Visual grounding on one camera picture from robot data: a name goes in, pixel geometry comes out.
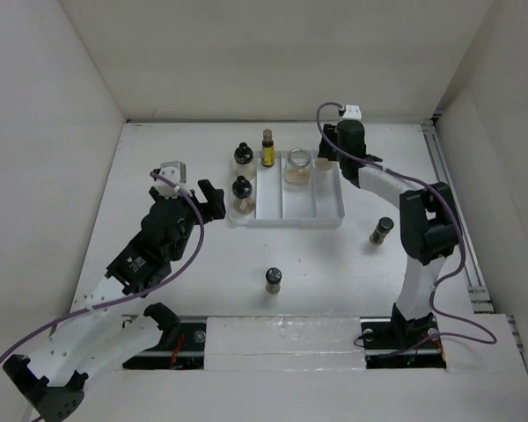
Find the black cap spice bottle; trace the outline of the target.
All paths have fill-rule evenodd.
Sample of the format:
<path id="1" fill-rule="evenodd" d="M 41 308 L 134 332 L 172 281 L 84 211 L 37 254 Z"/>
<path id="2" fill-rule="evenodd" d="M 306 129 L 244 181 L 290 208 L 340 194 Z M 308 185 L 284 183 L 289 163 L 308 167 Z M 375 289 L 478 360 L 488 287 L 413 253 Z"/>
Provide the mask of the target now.
<path id="1" fill-rule="evenodd" d="M 237 176 L 231 185 L 232 205 L 236 212 L 249 215 L 255 209 L 252 183 L 244 176 Z"/>

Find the wide glass jar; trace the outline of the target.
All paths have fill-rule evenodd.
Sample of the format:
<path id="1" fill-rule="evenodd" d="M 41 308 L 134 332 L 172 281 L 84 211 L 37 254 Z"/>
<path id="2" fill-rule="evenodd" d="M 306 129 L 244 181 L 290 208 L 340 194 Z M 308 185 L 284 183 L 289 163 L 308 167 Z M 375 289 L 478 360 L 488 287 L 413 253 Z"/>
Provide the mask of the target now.
<path id="1" fill-rule="evenodd" d="M 288 184 L 306 185 L 312 173 L 312 155 L 307 149 L 292 149 L 287 153 L 284 178 Z"/>

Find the black knob spice bottle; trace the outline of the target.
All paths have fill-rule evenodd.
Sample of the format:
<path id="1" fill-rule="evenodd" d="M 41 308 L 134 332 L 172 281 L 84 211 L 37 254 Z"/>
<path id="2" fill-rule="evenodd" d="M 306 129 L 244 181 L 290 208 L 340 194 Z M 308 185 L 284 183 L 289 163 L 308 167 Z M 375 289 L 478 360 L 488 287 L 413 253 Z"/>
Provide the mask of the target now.
<path id="1" fill-rule="evenodd" d="M 253 150 L 246 142 L 241 142 L 233 152 L 234 174 L 252 180 L 256 176 Z"/>

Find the yellow liquid bottle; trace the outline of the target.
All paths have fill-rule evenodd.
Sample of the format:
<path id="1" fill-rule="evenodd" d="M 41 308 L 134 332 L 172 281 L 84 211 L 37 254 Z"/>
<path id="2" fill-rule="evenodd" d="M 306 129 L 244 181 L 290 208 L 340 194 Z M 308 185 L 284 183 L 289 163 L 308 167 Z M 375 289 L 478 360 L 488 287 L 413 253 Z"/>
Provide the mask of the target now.
<path id="1" fill-rule="evenodd" d="M 264 129 L 262 133 L 260 161 L 264 167 L 275 164 L 275 145 L 271 129 Z"/>

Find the small black cap bottle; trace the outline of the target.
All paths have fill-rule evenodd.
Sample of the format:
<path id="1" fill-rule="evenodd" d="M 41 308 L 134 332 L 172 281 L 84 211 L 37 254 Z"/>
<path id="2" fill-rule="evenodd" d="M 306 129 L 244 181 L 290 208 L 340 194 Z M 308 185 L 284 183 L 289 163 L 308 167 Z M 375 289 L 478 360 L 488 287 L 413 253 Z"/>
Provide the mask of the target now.
<path id="1" fill-rule="evenodd" d="M 276 267 L 270 267 L 265 273 L 266 278 L 266 290 L 275 295 L 280 292 L 281 281 L 282 281 L 282 272 Z"/>

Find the dark cap spice jar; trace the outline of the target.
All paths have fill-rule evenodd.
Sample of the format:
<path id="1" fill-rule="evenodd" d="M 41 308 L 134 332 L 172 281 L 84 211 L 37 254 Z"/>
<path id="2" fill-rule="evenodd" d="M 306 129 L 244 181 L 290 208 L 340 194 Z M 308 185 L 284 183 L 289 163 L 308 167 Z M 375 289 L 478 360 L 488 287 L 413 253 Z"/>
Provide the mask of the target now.
<path id="1" fill-rule="evenodd" d="M 381 245 L 394 228 L 394 221 L 388 216 L 379 219 L 375 229 L 370 234 L 369 240 L 374 245 Z"/>

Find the cream cap spice bottle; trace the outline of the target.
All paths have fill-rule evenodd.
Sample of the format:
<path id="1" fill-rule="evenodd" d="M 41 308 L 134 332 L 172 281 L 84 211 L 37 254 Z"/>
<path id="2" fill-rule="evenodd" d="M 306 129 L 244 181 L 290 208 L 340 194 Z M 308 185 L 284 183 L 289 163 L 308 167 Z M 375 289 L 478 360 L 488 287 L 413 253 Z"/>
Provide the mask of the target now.
<path id="1" fill-rule="evenodd" d="M 333 168 L 333 164 L 333 162 L 322 157 L 316 157 L 314 160 L 315 167 L 321 171 L 330 171 Z"/>

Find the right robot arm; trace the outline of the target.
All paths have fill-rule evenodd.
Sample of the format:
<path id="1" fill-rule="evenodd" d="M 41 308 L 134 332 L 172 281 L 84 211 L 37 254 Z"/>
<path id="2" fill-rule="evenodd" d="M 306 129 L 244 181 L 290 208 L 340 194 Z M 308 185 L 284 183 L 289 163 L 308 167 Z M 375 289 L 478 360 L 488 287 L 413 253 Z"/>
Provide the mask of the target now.
<path id="1" fill-rule="evenodd" d="M 373 341 L 390 348 L 412 346 L 429 335 L 435 292 L 446 259 L 461 241 L 461 228 L 451 188 L 385 168 L 382 159 L 367 153 L 365 127 L 360 120 L 318 124 L 319 157 L 336 162 L 353 186 L 377 195 L 399 211 L 400 241 L 407 254 L 402 289 L 392 306 L 390 322 Z"/>

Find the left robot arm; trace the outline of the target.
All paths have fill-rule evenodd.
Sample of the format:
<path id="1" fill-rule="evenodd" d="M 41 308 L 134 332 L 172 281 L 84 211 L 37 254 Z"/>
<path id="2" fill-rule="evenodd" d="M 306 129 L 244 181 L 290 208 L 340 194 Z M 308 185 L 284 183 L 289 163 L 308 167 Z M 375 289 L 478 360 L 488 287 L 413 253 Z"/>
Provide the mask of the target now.
<path id="1" fill-rule="evenodd" d="M 206 200 L 158 176 L 154 203 L 140 231 L 107 266 L 96 289 L 78 309 L 49 326 L 51 336 L 27 354 L 10 353 L 3 370 L 42 421 L 64 421 L 83 402 L 86 385 L 110 367 L 178 340 L 180 318 L 163 303 L 147 304 L 133 322 L 117 325 L 125 312 L 175 280 L 171 264 L 182 259 L 195 227 L 226 216 L 224 190 L 199 181 Z"/>

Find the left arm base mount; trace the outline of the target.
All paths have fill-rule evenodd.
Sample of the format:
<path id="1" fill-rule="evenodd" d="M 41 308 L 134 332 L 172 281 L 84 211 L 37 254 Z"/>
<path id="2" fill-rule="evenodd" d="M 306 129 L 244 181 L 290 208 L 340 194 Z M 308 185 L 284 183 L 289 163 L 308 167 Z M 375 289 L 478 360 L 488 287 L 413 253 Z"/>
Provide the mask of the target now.
<path id="1" fill-rule="evenodd" d="M 163 303 L 143 312 L 157 323 L 159 341 L 122 364 L 127 370 L 201 370 L 204 368 L 207 318 L 178 316 Z"/>

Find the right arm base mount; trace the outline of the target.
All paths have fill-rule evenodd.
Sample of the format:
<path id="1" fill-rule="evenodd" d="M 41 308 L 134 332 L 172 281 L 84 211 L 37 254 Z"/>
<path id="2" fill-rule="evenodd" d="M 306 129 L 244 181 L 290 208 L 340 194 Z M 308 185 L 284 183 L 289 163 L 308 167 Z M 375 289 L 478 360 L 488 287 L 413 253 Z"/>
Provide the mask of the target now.
<path id="1" fill-rule="evenodd" d="M 401 323 L 391 317 L 360 320 L 361 332 L 355 345 L 364 350 L 367 369 L 446 369 L 444 350 L 438 340 L 430 339 L 436 319 L 429 315 L 419 324 Z"/>

